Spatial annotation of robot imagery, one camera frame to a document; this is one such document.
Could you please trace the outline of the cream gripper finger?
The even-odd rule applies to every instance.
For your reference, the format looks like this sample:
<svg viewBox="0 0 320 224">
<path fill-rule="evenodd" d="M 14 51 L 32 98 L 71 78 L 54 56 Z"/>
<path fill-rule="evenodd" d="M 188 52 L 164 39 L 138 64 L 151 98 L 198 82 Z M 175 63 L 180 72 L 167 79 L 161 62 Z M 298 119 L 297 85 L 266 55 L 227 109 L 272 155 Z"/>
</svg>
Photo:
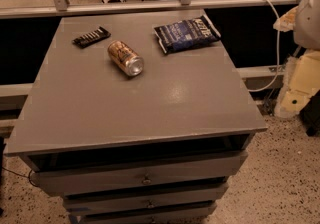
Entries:
<svg viewBox="0 0 320 224">
<path fill-rule="evenodd" d="M 288 32 L 294 29 L 297 7 L 290 9 L 276 20 L 273 28 L 280 32 Z"/>
</svg>

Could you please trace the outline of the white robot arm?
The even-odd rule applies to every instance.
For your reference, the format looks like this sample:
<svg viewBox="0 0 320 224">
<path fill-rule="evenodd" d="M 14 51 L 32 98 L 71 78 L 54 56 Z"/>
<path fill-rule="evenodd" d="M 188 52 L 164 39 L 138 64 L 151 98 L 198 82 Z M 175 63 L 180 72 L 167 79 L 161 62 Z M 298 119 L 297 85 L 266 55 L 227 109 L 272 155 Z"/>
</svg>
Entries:
<svg viewBox="0 0 320 224">
<path fill-rule="evenodd" d="M 275 115 L 297 115 L 320 90 L 320 0 L 301 0 L 297 7 L 276 20 L 277 31 L 293 31 L 294 42 L 305 48 L 300 57 L 289 57 Z"/>
</svg>

